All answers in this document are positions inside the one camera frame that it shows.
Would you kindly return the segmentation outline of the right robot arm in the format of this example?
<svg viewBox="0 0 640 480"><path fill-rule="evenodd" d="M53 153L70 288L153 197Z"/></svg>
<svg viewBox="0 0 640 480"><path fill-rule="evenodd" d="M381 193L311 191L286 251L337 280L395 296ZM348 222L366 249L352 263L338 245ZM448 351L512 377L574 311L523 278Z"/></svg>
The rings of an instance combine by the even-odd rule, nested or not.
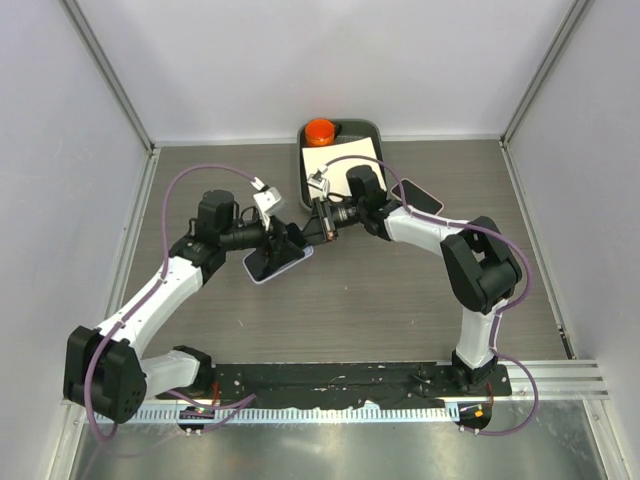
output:
<svg viewBox="0 0 640 480"><path fill-rule="evenodd" d="M439 210L422 211L419 199L425 193L409 180L386 190L370 166L357 165L347 171L346 181L348 191L341 194L331 191L327 166L307 177L316 196L304 228L306 238L313 245L329 243L340 229L360 224L382 240L439 255L462 306L451 380L460 393L477 393L496 367L501 317L522 279L508 243L488 217L461 221L446 219Z"/></svg>

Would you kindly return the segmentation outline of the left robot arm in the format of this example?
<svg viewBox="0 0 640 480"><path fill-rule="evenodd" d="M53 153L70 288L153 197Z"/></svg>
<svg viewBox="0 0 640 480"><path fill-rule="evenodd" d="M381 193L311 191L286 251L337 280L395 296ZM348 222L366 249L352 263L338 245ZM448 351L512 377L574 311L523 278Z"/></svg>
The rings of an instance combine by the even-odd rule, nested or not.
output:
<svg viewBox="0 0 640 480"><path fill-rule="evenodd" d="M206 192L188 232L152 279L97 327L79 326L70 334L64 398L123 424L148 398L171 391L205 397L215 381L210 355L184 345L154 358L143 354L172 314L221 269L228 253L249 253L247 270L257 283L311 255L299 227L273 215L280 199L274 188L255 194L253 216L245 220L231 192Z"/></svg>

